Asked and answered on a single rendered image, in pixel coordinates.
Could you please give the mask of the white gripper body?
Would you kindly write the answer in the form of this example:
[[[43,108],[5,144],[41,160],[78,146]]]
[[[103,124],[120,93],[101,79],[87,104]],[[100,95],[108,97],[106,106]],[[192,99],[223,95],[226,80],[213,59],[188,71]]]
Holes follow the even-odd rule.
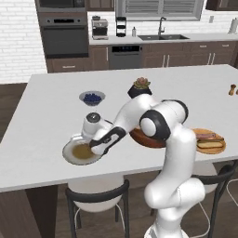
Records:
[[[70,142],[79,143],[79,144],[88,144],[90,142],[90,138],[82,134],[75,134],[75,135],[72,135]]]

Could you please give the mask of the grey plate with brown centre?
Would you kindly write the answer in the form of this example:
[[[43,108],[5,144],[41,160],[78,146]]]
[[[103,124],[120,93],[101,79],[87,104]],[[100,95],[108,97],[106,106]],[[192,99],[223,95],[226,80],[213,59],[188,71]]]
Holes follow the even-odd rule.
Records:
[[[90,165],[100,159],[100,155],[94,154],[84,140],[69,141],[62,150],[62,156],[73,165]]]

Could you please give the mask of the bowl of blueberries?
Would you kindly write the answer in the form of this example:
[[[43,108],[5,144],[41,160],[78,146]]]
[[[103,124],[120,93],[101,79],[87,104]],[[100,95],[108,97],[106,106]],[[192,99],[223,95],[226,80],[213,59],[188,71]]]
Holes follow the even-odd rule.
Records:
[[[106,98],[100,91],[86,91],[80,94],[79,99],[87,106],[97,106]]]

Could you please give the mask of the brown wooden bowl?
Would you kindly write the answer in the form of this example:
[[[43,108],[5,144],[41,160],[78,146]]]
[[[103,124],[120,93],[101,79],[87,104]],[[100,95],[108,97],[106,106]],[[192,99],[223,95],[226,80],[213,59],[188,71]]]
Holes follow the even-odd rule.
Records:
[[[139,127],[133,129],[129,135],[138,144],[148,148],[164,148],[165,142],[162,140],[155,140],[148,138]]]

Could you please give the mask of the pink sausage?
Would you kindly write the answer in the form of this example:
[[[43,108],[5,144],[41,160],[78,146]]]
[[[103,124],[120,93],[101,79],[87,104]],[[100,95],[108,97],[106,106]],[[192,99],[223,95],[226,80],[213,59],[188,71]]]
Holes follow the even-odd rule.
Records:
[[[200,133],[200,134],[196,134],[196,138],[198,140],[214,139],[215,137],[216,137],[215,133]]]

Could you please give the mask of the tan hot dog bun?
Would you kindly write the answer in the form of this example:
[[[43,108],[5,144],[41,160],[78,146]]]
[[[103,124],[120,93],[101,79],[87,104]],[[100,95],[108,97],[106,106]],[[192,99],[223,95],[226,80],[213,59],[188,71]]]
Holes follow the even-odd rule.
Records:
[[[197,146],[201,149],[222,148],[221,142],[198,142]]]

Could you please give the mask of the black stool with white seat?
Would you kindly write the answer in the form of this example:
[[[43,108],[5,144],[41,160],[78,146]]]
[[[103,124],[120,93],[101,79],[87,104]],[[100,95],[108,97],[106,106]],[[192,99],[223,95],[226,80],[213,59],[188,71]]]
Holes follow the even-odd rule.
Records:
[[[206,235],[207,238],[212,238],[216,221],[218,202],[224,191],[229,190],[228,185],[231,181],[231,177],[235,173],[237,166],[238,160],[233,160],[233,165],[225,165],[219,170],[219,172],[216,171],[212,163],[208,163],[206,165],[198,165],[196,167],[196,172],[194,175],[192,175],[192,177],[200,179],[203,182],[203,184],[205,185],[206,193],[215,192],[215,195],[211,217],[207,218],[208,230],[205,234],[194,236],[193,238],[202,238]]]
[[[111,208],[115,208],[115,221],[122,220],[125,238],[130,238],[128,189],[129,180],[122,175],[70,181],[65,195],[72,238],[77,238],[76,229],[82,227],[80,211],[98,213]]]

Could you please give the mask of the succulent in black pot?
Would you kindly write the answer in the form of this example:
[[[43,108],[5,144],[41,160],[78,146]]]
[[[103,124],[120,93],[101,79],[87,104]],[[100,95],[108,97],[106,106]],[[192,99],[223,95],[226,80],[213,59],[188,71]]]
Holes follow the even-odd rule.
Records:
[[[147,78],[140,77],[133,83],[132,87],[127,91],[127,94],[132,99],[141,94],[151,95],[152,92],[149,89],[150,84]]]

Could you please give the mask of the silver coffee machine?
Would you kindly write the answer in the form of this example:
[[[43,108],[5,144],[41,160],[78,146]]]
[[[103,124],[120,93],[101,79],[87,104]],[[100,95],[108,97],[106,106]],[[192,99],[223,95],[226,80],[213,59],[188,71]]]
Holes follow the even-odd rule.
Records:
[[[100,16],[93,16],[92,24],[92,38],[94,40],[107,40],[108,39],[108,21],[102,19]]]

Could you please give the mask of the brown base cupboard run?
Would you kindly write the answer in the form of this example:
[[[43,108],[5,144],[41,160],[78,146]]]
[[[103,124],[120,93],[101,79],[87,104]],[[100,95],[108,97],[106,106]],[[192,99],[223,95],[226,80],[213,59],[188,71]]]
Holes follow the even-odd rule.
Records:
[[[180,43],[147,43],[142,47],[140,68],[168,68],[229,64],[238,55],[236,41],[200,41]],[[90,46],[88,58],[46,59],[49,73],[104,71],[109,69],[109,47]]]

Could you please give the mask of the dark kitchen tap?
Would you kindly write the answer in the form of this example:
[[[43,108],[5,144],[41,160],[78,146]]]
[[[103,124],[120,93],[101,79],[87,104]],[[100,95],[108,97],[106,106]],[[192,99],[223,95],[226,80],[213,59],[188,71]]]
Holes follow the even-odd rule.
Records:
[[[159,28],[158,28],[158,35],[159,35],[159,36],[161,35],[161,33],[164,33],[164,32],[165,32],[165,28],[164,28],[164,29],[162,28],[162,22],[165,21],[165,20],[166,20],[165,17],[160,18]]]

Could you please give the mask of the window with blinds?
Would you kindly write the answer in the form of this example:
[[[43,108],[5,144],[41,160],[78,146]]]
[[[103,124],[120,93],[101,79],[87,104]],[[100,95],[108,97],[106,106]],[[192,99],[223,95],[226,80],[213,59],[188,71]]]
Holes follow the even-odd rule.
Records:
[[[115,15],[128,21],[199,20],[204,0],[115,0]]]

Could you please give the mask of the white paper towel roll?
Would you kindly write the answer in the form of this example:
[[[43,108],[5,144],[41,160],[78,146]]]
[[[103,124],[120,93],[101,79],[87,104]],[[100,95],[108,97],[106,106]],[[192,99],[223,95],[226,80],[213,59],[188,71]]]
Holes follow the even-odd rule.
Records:
[[[235,18],[231,21],[231,27],[228,33],[236,33],[237,27],[238,27],[238,18]]]

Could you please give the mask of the wall oven stack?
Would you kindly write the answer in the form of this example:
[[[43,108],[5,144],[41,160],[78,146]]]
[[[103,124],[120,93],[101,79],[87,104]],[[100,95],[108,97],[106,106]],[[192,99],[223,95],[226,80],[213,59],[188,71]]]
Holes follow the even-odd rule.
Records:
[[[87,58],[86,0],[35,0],[47,59]]]

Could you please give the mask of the brown wall cupboard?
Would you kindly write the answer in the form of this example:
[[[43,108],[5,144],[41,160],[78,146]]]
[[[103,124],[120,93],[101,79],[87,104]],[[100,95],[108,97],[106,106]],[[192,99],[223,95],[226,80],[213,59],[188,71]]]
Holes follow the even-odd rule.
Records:
[[[88,11],[114,11],[114,0],[86,0]]]
[[[207,0],[205,8],[212,11],[238,11],[238,0]]]

